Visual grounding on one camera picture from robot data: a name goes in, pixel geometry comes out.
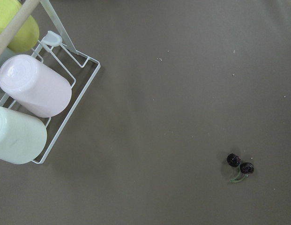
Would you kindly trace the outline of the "dark cherries pair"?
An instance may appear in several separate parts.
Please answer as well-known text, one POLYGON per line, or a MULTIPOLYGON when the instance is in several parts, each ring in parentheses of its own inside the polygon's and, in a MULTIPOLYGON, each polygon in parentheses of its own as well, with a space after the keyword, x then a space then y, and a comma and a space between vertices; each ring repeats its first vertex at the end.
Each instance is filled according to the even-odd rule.
POLYGON ((226 160, 229 166, 238 168, 239 170, 238 174, 234 178, 230 179, 231 183, 242 182, 245 178, 254 172, 254 165, 252 163, 242 162, 240 157, 234 153, 229 154, 226 160))

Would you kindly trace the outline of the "white cup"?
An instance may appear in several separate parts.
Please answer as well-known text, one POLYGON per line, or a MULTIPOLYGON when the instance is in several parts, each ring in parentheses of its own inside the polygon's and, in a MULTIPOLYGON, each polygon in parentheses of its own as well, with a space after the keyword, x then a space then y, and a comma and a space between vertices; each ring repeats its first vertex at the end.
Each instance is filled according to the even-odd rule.
POLYGON ((28 163, 42 152, 46 141, 46 127, 40 119, 0 106, 1 160, 28 163))

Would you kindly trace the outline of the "pink cup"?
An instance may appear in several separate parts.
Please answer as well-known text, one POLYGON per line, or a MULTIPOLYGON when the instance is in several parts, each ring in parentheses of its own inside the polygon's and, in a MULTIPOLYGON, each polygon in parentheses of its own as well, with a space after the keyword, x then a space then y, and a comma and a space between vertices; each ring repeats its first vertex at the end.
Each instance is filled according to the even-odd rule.
POLYGON ((38 117, 61 113, 72 96, 70 83, 57 72, 33 58, 20 54, 0 67, 0 87, 38 117))

